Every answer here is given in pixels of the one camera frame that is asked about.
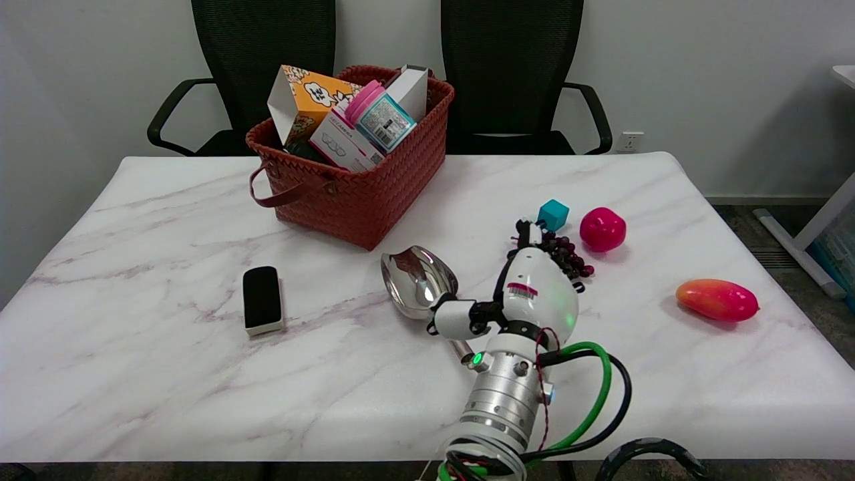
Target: chair seat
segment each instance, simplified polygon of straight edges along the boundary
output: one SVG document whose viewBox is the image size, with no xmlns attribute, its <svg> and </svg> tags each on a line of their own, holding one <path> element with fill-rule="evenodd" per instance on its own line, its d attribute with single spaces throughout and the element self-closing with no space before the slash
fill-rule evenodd
<svg viewBox="0 0 855 481">
<path fill-rule="evenodd" d="M 574 155 L 573 148 L 557 130 L 514 137 L 448 133 L 445 151 L 459 155 Z"/>
<path fill-rule="evenodd" d="M 245 136 L 234 130 L 221 130 L 196 151 L 197 157 L 252 157 L 256 154 Z"/>
</svg>

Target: pink lid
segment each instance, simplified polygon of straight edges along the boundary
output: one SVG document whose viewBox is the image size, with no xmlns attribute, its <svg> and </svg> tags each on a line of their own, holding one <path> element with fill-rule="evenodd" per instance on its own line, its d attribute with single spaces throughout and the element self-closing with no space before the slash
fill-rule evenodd
<svg viewBox="0 0 855 481">
<path fill-rule="evenodd" d="M 347 105 L 345 120 L 351 125 L 356 125 L 359 116 L 384 92 L 386 92 L 386 89 L 383 88 L 380 82 L 371 80 Z"/>
</svg>

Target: table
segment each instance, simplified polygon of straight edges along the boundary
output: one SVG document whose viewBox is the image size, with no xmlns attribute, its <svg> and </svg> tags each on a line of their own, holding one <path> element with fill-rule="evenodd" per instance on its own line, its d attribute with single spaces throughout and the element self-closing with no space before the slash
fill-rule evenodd
<svg viewBox="0 0 855 481">
<path fill-rule="evenodd" d="M 835 78 L 855 88 L 855 65 L 836 65 L 831 69 Z M 838 284 L 821 265 L 806 252 L 806 249 L 823 233 L 837 216 L 855 199 L 855 174 L 849 176 L 837 192 L 828 199 L 822 209 L 805 225 L 801 231 L 792 237 L 766 209 L 756 209 L 754 215 L 763 226 L 775 237 L 781 246 L 802 269 L 823 288 L 825 294 L 832 299 L 846 298 L 846 291 Z"/>
<path fill-rule="evenodd" d="M 620 358 L 634 400 L 608 442 L 570 459 L 641 436 L 702 458 L 855 458 L 855 373 L 667 153 L 448 157 L 374 252 L 255 205 L 257 163 L 122 161 L 0 313 L 0 461 L 437 459 L 474 374 L 397 314 L 380 253 L 423 245 L 461 295 L 487 299 L 515 220 L 550 198 L 572 209 L 573 238 L 599 205 L 628 222 L 623 247 L 583 255 L 597 273 L 571 341 Z M 266 264 L 286 330 L 249 338 L 241 276 Z M 731 330 L 700 320 L 673 295 L 695 277 L 747 286 L 762 310 Z M 596 360 L 574 362 L 552 372 L 553 442 L 599 385 Z"/>
</svg>

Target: mesh chair back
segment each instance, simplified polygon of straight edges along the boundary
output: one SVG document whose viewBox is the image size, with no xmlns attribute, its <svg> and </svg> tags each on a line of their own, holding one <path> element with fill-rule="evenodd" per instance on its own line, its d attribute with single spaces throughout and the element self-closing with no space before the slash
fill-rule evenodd
<svg viewBox="0 0 855 481">
<path fill-rule="evenodd" d="M 442 0 L 449 129 L 548 132 L 579 39 L 582 0 Z"/>
<path fill-rule="evenodd" d="M 281 64 L 333 74 L 335 0 L 192 0 L 192 7 L 205 61 L 241 134 L 270 117 Z"/>
</svg>

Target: cardboard box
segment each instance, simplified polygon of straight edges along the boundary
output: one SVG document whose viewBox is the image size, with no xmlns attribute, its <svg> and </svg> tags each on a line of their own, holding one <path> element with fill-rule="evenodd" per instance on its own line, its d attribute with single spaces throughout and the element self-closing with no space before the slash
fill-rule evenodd
<svg viewBox="0 0 855 481">
<path fill-rule="evenodd" d="M 347 102 L 333 107 L 309 142 L 332 164 L 351 172 L 371 170 L 383 160 L 368 139 L 345 120 Z"/>
<path fill-rule="evenodd" d="M 308 139 L 327 113 L 340 102 L 349 102 L 361 86 L 282 65 L 268 97 L 276 132 L 286 145 Z"/>
<path fill-rule="evenodd" d="M 386 87 L 386 93 L 411 119 L 421 122 L 428 108 L 428 69 L 404 65 L 398 78 Z"/>
</svg>

